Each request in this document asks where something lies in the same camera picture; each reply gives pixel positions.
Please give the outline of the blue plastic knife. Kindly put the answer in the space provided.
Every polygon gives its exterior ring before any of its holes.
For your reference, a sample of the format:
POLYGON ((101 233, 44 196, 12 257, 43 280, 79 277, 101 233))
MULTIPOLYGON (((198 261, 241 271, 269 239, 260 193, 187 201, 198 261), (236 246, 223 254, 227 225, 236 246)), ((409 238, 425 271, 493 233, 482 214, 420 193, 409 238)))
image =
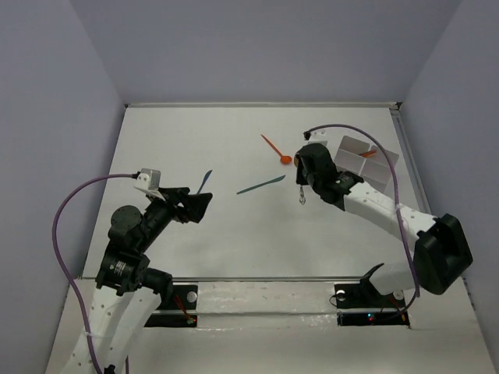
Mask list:
POLYGON ((212 174, 212 171, 213 170, 209 170, 205 173, 203 179, 202 179, 202 182, 200 183, 200 187, 198 188, 196 194, 201 194, 202 191, 203 191, 203 187, 206 185, 208 179, 210 178, 211 174, 212 174))

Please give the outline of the copper metal spoon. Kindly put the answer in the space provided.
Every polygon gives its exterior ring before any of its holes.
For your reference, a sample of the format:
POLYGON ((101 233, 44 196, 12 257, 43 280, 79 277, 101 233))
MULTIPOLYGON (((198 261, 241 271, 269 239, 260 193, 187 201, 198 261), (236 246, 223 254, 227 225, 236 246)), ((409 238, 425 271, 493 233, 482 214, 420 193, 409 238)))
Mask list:
POLYGON ((303 185, 299 186, 299 202, 302 206, 304 206, 306 204, 306 196, 305 196, 305 190, 304 190, 303 185))

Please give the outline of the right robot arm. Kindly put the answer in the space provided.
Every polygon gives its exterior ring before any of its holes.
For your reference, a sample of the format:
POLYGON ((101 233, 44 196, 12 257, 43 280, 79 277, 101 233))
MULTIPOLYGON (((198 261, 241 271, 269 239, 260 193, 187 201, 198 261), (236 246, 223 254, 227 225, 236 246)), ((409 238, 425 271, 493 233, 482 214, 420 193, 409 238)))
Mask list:
POLYGON ((424 289, 442 295, 473 262, 458 218, 435 217, 396 203, 366 179, 338 171, 326 146, 310 143, 295 155, 296 182, 325 203, 361 217, 402 242, 406 259, 380 263, 361 280, 360 299, 377 305, 395 291, 424 289))

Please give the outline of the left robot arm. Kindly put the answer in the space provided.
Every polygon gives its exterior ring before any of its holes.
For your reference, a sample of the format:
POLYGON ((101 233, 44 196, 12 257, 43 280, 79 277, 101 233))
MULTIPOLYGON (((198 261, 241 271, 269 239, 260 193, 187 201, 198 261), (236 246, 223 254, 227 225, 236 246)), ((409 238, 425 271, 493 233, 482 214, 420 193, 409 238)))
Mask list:
POLYGON ((95 278, 89 322, 64 373, 120 373, 152 312, 172 300, 172 275, 150 267, 146 251, 172 222, 199 223, 212 193, 159 188, 144 212, 131 205, 111 216, 109 243, 95 278))

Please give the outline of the teal plastic knife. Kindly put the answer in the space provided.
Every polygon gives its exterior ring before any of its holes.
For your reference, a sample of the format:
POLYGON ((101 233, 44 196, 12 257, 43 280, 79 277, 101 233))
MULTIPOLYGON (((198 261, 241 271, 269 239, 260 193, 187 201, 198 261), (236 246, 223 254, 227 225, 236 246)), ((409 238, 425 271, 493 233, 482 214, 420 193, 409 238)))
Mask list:
POLYGON ((278 183, 278 182, 281 182, 282 180, 284 180, 286 177, 286 175, 281 175, 281 176, 278 176, 277 178, 272 178, 268 181, 265 181, 265 182, 261 182, 261 183, 258 183, 256 185, 252 185, 250 187, 246 187, 244 189, 241 189, 239 190, 238 192, 236 192, 235 194, 236 195, 242 195, 244 193, 247 193, 247 192, 250 192, 250 191, 253 191, 255 189, 259 189, 261 187, 264 187, 266 185, 270 185, 270 184, 274 184, 274 183, 278 183))

